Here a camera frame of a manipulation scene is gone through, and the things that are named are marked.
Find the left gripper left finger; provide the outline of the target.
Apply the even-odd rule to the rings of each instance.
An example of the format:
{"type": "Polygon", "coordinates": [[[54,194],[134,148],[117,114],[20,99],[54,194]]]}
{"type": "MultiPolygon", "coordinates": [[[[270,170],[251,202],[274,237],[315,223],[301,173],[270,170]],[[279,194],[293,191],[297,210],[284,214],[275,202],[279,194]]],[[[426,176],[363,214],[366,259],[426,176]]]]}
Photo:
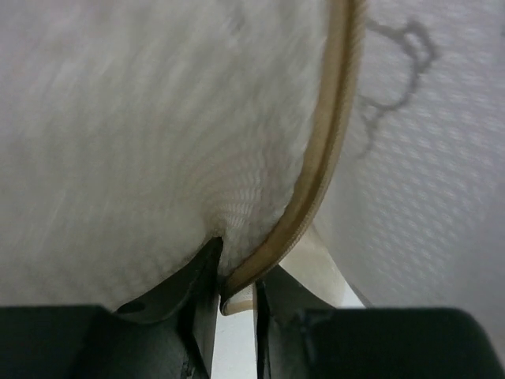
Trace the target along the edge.
{"type": "Polygon", "coordinates": [[[211,239],[171,277],[116,310],[120,318],[144,325],[175,318],[177,334],[201,378],[209,378],[212,370],[222,249],[221,238],[211,239]]]}

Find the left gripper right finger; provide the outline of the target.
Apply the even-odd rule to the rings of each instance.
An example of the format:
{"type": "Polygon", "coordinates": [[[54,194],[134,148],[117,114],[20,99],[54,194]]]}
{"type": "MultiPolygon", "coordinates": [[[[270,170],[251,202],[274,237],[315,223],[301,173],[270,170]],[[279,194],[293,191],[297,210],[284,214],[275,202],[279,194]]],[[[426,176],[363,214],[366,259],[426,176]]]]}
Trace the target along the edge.
{"type": "Polygon", "coordinates": [[[332,306],[276,267],[257,286],[256,308],[258,378],[371,377],[365,362],[338,347],[337,313],[363,306],[332,306]]]}

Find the white mesh laundry bag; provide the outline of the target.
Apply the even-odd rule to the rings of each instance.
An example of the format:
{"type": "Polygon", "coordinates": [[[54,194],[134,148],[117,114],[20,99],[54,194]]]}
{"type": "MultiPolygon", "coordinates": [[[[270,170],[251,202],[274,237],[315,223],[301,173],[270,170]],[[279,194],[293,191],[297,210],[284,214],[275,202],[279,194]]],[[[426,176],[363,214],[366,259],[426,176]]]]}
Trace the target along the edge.
{"type": "Polygon", "coordinates": [[[375,306],[504,322],[501,1],[4,1],[1,302],[115,310],[306,222],[375,306]]]}

